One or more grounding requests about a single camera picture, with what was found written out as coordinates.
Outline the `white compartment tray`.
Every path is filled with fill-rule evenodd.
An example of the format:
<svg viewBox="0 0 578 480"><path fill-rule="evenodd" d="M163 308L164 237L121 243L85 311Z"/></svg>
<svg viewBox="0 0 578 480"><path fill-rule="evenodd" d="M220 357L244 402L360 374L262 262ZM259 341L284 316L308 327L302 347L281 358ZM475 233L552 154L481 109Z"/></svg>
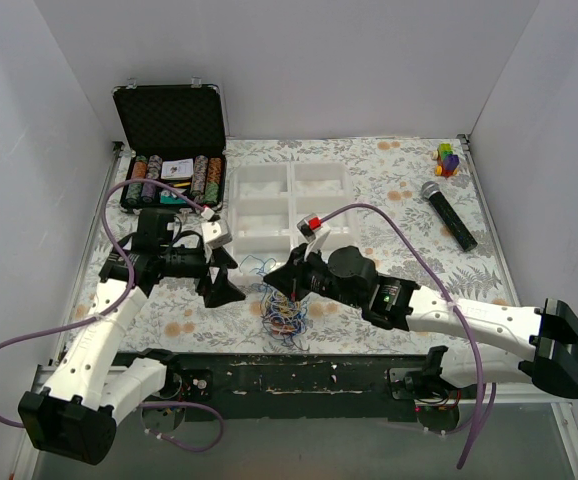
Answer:
<svg viewBox="0 0 578 480"><path fill-rule="evenodd" d="M297 228L310 214L322 218L355 201L348 169L334 162L283 162L245 165L230 176L227 245L238 268L238 286L261 282L290 251L304 242Z"/></svg>

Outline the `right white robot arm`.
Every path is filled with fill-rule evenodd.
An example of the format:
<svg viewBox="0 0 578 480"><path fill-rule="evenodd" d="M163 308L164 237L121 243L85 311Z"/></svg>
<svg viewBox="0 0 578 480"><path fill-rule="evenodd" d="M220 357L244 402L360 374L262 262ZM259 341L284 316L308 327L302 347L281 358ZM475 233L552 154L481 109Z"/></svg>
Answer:
<svg viewBox="0 0 578 480"><path fill-rule="evenodd" d="M300 245L263 280L292 301L314 293L356 308L363 320L385 330L475 340L476 351L430 350L429 368L409 383L422 383L433 397L483 380L531 383L550 395L578 399L578 316L564 301L548 299L541 308L448 301L414 281L380 274L354 246L323 259Z"/></svg>

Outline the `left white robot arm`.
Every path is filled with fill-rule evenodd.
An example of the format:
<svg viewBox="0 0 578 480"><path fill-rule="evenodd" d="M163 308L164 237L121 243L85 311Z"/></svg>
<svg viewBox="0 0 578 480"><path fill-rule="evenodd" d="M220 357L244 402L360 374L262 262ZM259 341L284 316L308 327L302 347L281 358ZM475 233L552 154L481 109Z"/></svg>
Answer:
<svg viewBox="0 0 578 480"><path fill-rule="evenodd" d="M181 245L189 231L171 229L167 210L143 211L135 232L112 249L99 273L93 318L75 337L59 366L38 393L18 405L24 429L40 450L97 465L108 454L118 425L143 400L174 398L180 373L141 357L114 380L107 374L134 318L164 278L191 279L207 308L242 301L244 293L228 278L236 268L225 246L232 240L227 222L205 209L194 247Z"/></svg>

